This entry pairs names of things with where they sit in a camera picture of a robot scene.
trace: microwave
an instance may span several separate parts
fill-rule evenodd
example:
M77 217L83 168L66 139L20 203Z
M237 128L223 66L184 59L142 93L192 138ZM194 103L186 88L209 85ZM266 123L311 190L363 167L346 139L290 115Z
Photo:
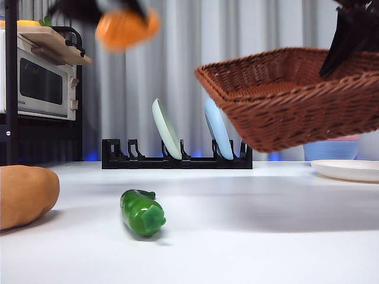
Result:
M53 64L35 52L38 46L17 37L18 113L75 120L78 101L76 67ZM5 91L5 30L0 30L0 113L7 111Z

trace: oven handle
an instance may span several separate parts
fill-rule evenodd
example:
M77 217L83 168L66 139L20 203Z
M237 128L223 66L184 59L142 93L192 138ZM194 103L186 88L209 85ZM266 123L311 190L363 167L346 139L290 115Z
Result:
M53 65L59 66L66 64L66 62L63 61L58 55L48 49L45 49L44 47L32 47L31 52Z

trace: wooden board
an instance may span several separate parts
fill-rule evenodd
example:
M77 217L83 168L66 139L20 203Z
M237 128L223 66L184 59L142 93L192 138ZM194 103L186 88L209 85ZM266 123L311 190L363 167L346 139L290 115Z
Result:
M85 65L92 62L87 55L81 57L81 52L74 46L67 46L65 38L50 27L19 26L17 31L36 45L50 49L67 64Z

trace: gray curtain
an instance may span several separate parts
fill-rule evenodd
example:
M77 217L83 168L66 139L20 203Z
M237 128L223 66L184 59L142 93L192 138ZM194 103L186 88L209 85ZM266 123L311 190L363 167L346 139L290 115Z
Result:
M109 54L94 39L94 28L62 17L83 36L94 60L84 67L84 152L98 159L102 138L138 138L143 154L160 153L160 138L151 106L160 98L187 152L208 155L210 134L204 119L207 97L193 71L201 65L285 46L329 48L335 32L337 4L331 0L149 0L162 16L152 41L126 54ZM22 0L23 18L41 18L52 0ZM240 138L224 116L230 138ZM379 133L362 136L359 156L379 159ZM302 147L276 158L303 160ZM272 155L254 153L255 160Z

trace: white tabletop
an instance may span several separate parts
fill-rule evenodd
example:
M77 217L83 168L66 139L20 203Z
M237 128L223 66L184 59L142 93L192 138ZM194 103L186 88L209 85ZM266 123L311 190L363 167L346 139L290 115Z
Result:
M1 283L379 283L379 185L317 176L308 163L253 170L52 169L61 193L1 236ZM155 191L150 239L122 223L120 196Z

